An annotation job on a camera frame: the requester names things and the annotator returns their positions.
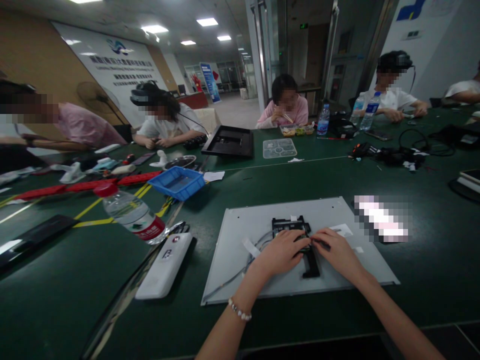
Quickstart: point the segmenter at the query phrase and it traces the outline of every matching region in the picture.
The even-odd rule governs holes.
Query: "blue tray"
[[[180,166],[171,167],[147,182],[160,193],[180,201],[187,200],[205,185],[203,174]]]

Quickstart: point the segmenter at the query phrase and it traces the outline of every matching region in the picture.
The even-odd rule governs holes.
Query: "plastic bottle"
[[[361,92],[360,95],[355,100],[355,105],[353,105],[353,109],[351,111],[350,122],[357,126],[360,119],[360,112],[364,109],[365,97],[364,92]]]
[[[100,185],[93,192],[103,198],[105,212],[149,245],[165,237],[165,224],[147,204],[135,195],[119,191],[112,183]]]
[[[363,120],[360,124],[360,130],[367,131],[372,126],[374,121],[374,115],[377,112],[379,105],[380,105],[380,95],[382,93],[377,91],[375,95],[370,99],[368,105],[365,110],[365,115],[363,116]]]
[[[318,117],[318,124],[316,126],[316,138],[320,138],[321,136],[327,133],[329,129],[329,122],[330,122],[330,105],[324,104],[323,110]]]

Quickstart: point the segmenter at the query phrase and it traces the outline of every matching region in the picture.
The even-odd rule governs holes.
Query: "gray plastic part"
[[[245,237],[255,244],[262,235],[272,230],[273,218],[290,219],[290,216],[300,215],[303,215],[305,222],[310,224],[312,233],[325,227],[346,224],[353,233],[346,240],[352,248],[357,250],[355,254],[362,265],[375,276],[381,285],[400,284],[377,247],[371,242],[371,238],[365,235],[366,230],[355,222],[355,216],[344,198],[341,196],[330,197],[226,209],[201,305],[226,303],[239,287],[242,275],[239,275],[207,301],[203,301],[206,294],[229,280],[247,264],[249,253],[242,244]],[[320,277],[302,278],[302,274],[306,271],[306,263],[302,260],[293,270],[273,277],[263,288],[259,297],[281,297],[353,288],[353,285],[316,250],[315,256],[320,268]]]

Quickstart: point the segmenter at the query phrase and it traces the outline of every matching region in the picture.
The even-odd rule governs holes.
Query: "pink sweater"
[[[270,101],[260,119],[256,123],[256,129],[277,128],[278,125],[290,125],[291,122],[284,117],[279,117],[275,123],[272,123],[272,115],[275,110],[274,101]],[[298,95],[296,99],[295,109],[286,113],[294,124],[306,124],[309,122],[309,104],[307,99]]]

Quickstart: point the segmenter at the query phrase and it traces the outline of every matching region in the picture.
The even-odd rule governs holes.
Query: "wall sign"
[[[134,128],[143,124],[145,116],[130,101],[130,91],[149,80],[167,89],[147,47],[74,26],[52,24],[128,122]]]
[[[219,88],[215,82],[214,74],[212,72],[212,68],[210,64],[201,62],[200,69],[205,77],[206,87],[208,92],[210,93],[211,101],[215,104],[222,100],[220,100]]]

